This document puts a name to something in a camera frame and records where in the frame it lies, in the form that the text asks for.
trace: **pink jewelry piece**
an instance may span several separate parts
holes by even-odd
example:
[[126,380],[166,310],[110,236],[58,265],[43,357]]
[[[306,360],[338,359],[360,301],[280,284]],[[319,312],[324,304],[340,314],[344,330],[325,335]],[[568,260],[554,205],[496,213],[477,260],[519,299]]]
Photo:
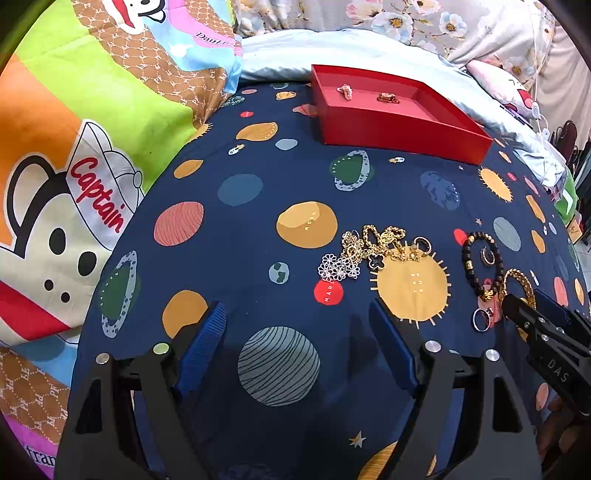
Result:
[[353,89],[349,85],[338,87],[336,91],[342,93],[345,100],[351,100],[353,98]]

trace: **red box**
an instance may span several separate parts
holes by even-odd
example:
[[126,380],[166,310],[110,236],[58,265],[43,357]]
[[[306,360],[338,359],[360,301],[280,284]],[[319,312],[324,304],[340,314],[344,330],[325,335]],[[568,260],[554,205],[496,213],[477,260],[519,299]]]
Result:
[[[337,92],[353,89],[348,101]],[[480,165],[492,139],[423,82],[370,70],[312,65],[312,89],[324,143],[386,148]],[[394,93],[399,104],[378,102]]]

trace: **silver ring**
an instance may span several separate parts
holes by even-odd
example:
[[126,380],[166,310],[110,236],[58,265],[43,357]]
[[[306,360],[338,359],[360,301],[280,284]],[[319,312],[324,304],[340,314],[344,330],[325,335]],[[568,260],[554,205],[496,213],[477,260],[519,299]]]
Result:
[[[425,244],[425,246],[427,247],[427,250],[423,251],[418,247],[418,241],[421,241]],[[425,237],[423,236],[418,236],[415,237],[415,239],[413,240],[413,245],[417,246],[417,250],[421,250],[421,252],[423,252],[423,256],[428,255],[431,253],[431,242],[429,240],[427,240]]]
[[[486,318],[486,328],[484,330],[478,328],[478,325],[476,324],[476,314],[478,312],[482,312],[482,314],[484,315],[484,317]],[[472,326],[474,327],[474,330],[477,332],[486,332],[492,325],[492,309],[476,309],[474,310],[474,313],[472,314]]]

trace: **striped planet print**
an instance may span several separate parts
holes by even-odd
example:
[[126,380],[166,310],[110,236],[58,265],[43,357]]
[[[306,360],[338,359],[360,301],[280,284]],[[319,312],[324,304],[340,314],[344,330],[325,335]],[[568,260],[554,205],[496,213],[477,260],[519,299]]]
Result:
[[238,357],[244,390],[268,407],[304,398],[318,377],[320,358],[314,345],[289,327],[268,327],[254,334]]

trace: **orange stripe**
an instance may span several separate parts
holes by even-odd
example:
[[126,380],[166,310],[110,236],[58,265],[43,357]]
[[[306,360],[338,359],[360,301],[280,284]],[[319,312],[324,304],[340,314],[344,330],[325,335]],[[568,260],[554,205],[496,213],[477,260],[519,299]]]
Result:
[[[81,120],[11,57],[0,76],[0,198],[17,161],[28,153],[47,157],[56,170],[64,168]],[[12,235],[0,205],[0,242]]]

